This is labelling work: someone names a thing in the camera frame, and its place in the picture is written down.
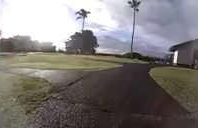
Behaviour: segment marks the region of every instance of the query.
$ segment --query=sky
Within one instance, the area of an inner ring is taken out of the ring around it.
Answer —
[[[141,0],[136,14],[134,51],[168,53],[170,46],[198,38],[198,0]],[[130,51],[133,11],[127,0],[0,0],[2,37],[30,35],[64,48],[81,29],[75,12],[91,12],[85,29],[98,38],[100,52]]]

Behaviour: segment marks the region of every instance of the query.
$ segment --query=asphalt road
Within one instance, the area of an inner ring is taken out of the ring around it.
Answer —
[[[34,114],[33,128],[198,128],[150,76],[154,65],[89,72],[59,90]]]

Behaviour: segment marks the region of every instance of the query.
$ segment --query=paved path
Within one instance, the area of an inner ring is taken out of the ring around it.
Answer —
[[[150,76],[154,66],[128,64],[89,72],[46,101],[33,128],[198,128]]]
[[[11,68],[5,66],[0,66],[0,71],[15,75],[44,78],[52,83],[53,89],[56,89],[57,91],[65,89],[67,86],[77,82],[87,74],[86,71]]]

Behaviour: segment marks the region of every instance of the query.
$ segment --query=grass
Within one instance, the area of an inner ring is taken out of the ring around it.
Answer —
[[[100,69],[122,66],[121,63],[138,63],[139,60],[107,56],[64,54],[29,54],[0,58],[0,66],[40,69]]]
[[[0,125],[16,128],[28,119],[48,96],[50,83],[44,79],[0,72]]]
[[[161,67],[152,69],[150,75],[186,110],[198,114],[198,71]]]

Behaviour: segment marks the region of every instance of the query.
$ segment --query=gray cloud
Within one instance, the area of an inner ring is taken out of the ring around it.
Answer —
[[[100,48],[110,49],[118,53],[128,52],[130,49],[129,40],[121,40],[113,36],[104,35],[98,36]],[[163,47],[156,46],[156,44],[149,44],[143,38],[136,38],[134,43],[134,50],[145,55],[163,56]]]
[[[119,28],[131,34],[132,10],[127,1],[101,2],[113,20],[118,22]],[[142,28],[136,29],[136,35],[145,40],[145,44],[140,46],[135,41],[136,45],[142,49],[148,47],[148,51],[158,49],[167,52],[171,45],[198,38],[198,0],[142,0],[136,22]]]

